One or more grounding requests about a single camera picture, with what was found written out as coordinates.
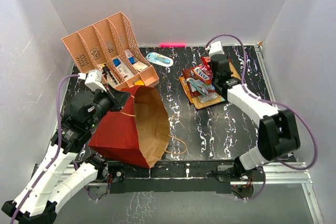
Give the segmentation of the red brown paper bag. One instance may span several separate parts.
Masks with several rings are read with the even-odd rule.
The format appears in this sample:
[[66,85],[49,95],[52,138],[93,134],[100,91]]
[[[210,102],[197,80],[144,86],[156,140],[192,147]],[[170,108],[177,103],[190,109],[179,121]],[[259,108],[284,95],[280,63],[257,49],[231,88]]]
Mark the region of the red brown paper bag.
[[167,153],[169,116],[156,88],[125,88],[131,96],[120,112],[108,112],[100,121],[88,146],[105,158],[152,168]]

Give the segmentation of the orange candy bar pack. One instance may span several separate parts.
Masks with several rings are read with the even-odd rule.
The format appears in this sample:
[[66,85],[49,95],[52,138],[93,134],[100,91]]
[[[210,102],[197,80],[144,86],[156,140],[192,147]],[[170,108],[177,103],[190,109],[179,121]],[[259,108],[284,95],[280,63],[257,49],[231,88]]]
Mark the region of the orange candy bar pack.
[[195,74],[195,77],[206,84],[212,83],[212,73],[204,66],[196,66],[192,68],[192,72]]

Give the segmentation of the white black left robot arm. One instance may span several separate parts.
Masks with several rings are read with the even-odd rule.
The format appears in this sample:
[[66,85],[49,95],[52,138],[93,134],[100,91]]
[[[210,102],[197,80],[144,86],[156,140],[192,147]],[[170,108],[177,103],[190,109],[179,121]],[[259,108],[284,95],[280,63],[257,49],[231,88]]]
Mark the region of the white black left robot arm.
[[94,180],[101,182],[108,177],[105,160],[91,155],[71,175],[60,180],[102,118],[108,112],[121,111],[131,96],[129,92],[109,88],[82,91],[73,97],[29,183],[14,200],[2,206],[11,223],[54,223],[61,208],[78,191]]

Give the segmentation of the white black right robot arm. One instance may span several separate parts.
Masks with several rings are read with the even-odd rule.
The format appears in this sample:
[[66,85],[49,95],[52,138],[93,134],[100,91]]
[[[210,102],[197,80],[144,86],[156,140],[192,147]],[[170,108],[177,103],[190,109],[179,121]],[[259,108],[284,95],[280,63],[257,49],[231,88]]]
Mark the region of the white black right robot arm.
[[247,180],[253,169],[300,147],[296,118],[290,110],[253,98],[241,81],[232,76],[229,60],[222,54],[210,57],[212,85],[217,94],[247,114],[258,126],[257,145],[235,158],[230,174]]

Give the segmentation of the pink tape strip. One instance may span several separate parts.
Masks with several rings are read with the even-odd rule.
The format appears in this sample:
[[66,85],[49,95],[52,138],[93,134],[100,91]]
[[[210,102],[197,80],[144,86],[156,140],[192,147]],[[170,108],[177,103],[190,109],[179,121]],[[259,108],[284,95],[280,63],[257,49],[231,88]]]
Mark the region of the pink tape strip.
[[160,43],[160,47],[168,48],[168,47],[185,47],[186,44],[182,42],[163,42]]

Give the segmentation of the pink plastic desk organizer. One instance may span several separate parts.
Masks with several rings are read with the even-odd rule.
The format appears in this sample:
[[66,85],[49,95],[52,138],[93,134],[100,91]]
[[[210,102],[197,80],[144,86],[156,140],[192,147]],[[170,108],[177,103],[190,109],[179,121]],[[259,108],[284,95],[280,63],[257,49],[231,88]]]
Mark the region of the pink plastic desk organizer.
[[[115,89],[130,88],[134,82],[142,80],[145,86],[159,84],[154,67],[141,54],[132,30],[130,20],[118,12],[86,28],[61,39],[74,60],[79,72],[107,67],[109,72],[102,74],[102,83],[110,83]],[[148,67],[138,72],[129,62],[125,50],[130,49],[136,60]],[[118,57],[122,70],[118,71],[113,59]]]

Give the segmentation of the teal snack packet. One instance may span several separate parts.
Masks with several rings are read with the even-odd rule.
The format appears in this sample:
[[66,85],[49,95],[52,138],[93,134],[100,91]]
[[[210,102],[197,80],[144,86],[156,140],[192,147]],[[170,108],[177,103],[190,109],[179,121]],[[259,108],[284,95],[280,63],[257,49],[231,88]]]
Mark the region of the teal snack packet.
[[190,90],[195,96],[206,96],[211,92],[215,92],[215,88],[211,84],[206,84],[199,79],[188,78],[187,84],[190,86]]

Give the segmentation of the gold foil snack bag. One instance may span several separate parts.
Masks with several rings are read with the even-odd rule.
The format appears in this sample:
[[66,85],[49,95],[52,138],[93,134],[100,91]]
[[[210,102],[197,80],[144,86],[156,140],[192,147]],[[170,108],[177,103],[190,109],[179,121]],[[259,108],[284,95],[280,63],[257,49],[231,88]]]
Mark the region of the gold foil snack bag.
[[191,104],[194,104],[195,108],[198,109],[198,110],[225,101],[225,99],[223,97],[221,97],[220,95],[218,95],[216,93],[216,91],[213,92],[213,93],[209,93],[206,96],[200,95],[200,96],[194,97],[194,98],[192,98],[191,94],[190,94],[190,96],[187,97],[187,98],[188,98],[189,102]]

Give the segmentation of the black aluminium base frame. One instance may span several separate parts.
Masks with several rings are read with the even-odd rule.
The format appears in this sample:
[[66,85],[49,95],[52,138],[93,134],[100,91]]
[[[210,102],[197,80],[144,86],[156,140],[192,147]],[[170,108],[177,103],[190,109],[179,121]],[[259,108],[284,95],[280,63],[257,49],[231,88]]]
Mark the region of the black aluminium base frame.
[[301,170],[304,164],[293,165],[290,169],[269,163],[239,175],[232,161],[159,161],[143,168],[94,157],[79,168],[70,164],[52,187],[49,200],[61,205],[81,189],[103,187],[107,194],[208,191],[247,201],[267,184],[312,184],[308,171]]

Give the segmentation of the blue white box in organizer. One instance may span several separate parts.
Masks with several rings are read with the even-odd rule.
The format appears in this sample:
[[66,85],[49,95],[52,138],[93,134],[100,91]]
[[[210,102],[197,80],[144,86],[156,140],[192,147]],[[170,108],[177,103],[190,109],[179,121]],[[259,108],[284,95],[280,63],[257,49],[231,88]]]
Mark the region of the blue white box in organizer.
[[113,64],[115,65],[116,69],[118,71],[121,71],[122,70],[122,62],[120,61],[120,59],[118,57],[114,58],[113,60]]

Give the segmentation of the white card pack in organizer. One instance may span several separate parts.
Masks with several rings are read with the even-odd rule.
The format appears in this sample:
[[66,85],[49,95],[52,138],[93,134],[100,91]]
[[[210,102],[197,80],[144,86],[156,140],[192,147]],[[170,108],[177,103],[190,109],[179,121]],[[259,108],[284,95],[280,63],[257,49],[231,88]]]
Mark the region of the white card pack in organizer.
[[129,62],[131,63],[131,65],[133,65],[133,67],[138,71],[138,72],[141,72],[143,71],[144,69],[146,69],[148,66],[138,60],[136,60],[134,54],[131,52],[130,49],[127,49],[124,51]]

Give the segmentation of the blue blister pack item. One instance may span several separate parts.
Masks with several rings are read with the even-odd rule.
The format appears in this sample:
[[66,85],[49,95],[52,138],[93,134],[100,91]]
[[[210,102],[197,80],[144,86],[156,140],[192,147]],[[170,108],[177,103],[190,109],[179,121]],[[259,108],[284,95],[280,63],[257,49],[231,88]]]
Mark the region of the blue blister pack item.
[[146,59],[148,62],[162,66],[162,67],[171,67],[173,66],[173,59],[166,57],[157,52],[151,52],[147,54]]

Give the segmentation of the orange wafer snack packet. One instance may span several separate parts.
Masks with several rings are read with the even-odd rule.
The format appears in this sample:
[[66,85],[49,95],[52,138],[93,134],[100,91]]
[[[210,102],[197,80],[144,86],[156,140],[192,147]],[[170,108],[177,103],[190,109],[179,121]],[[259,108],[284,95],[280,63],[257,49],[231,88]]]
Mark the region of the orange wafer snack packet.
[[179,77],[179,80],[180,80],[181,86],[182,86],[182,88],[184,90],[184,93],[186,94],[187,97],[189,97],[190,96],[190,92],[189,92],[189,88],[188,88],[188,85],[187,85],[184,77],[183,76]]

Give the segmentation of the yellow block in organizer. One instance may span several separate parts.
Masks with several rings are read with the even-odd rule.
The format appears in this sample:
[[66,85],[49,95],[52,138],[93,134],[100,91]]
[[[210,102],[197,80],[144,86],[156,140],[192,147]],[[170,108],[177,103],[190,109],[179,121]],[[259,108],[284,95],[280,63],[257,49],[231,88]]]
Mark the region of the yellow block in organizer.
[[142,80],[139,79],[139,80],[137,80],[137,81],[134,82],[134,85],[135,86],[144,86],[145,83]]

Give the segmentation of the red chips bag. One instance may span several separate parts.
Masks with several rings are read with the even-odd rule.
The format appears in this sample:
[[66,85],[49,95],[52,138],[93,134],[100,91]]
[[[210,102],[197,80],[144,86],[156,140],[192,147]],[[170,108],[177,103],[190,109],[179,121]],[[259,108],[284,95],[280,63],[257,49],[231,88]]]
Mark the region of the red chips bag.
[[196,66],[184,69],[182,75],[192,98],[200,95],[206,96],[209,93],[215,92],[215,88],[212,85],[212,73],[206,67]]

